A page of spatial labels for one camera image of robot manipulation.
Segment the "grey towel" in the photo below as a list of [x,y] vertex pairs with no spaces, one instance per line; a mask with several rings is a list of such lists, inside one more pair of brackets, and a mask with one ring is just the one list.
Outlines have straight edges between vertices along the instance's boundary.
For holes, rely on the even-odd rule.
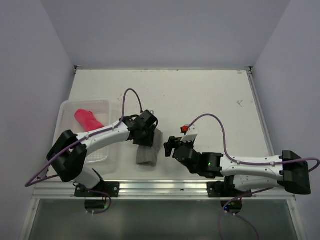
[[139,166],[155,167],[158,162],[158,155],[163,147],[163,133],[159,129],[155,129],[153,145],[139,146],[136,153],[136,164]]

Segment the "pink towel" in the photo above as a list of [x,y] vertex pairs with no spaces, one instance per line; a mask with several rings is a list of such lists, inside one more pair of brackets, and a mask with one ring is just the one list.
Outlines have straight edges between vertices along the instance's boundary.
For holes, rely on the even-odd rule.
[[104,127],[104,125],[96,119],[95,115],[91,111],[78,109],[75,112],[74,117],[85,132],[94,131]]

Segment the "clear plastic basket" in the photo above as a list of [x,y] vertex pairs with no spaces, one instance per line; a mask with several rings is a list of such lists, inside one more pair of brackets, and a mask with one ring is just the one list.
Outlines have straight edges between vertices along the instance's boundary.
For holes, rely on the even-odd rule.
[[[84,132],[84,129],[75,118],[75,113],[79,109],[92,112],[95,118],[104,126],[108,126],[115,122],[120,114],[118,105],[107,99],[67,100],[60,106],[53,137],[54,141],[56,141],[66,130],[71,130],[73,133]],[[110,146],[104,147],[90,154],[85,159],[85,164],[92,167],[99,165],[114,169],[117,166],[117,161],[112,154],[113,151]]]

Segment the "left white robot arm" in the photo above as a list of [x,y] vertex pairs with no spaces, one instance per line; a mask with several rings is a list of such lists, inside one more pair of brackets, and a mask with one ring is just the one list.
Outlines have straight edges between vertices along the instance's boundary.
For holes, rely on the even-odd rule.
[[46,159],[62,182],[78,183],[96,197],[106,192],[107,187],[96,170],[85,166],[86,158],[104,147],[126,141],[133,141],[140,147],[152,147],[157,124],[154,114],[145,110],[136,117],[123,116],[113,124],[96,130],[83,133],[66,130]]

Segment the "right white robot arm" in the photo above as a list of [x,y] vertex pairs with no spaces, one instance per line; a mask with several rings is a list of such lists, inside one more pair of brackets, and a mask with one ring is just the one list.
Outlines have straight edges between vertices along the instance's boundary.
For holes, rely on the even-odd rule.
[[169,137],[164,143],[166,157],[172,157],[185,166],[191,174],[206,179],[224,178],[223,192],[235,196],[238,192],[253,189],[283,188],[296,195],[311,194],[308,163],[293,151],[284,150],[281,155],[264,158],[261,165],[238,163],[216,152],[199,153],[194,142],[183,142],[180,137]]

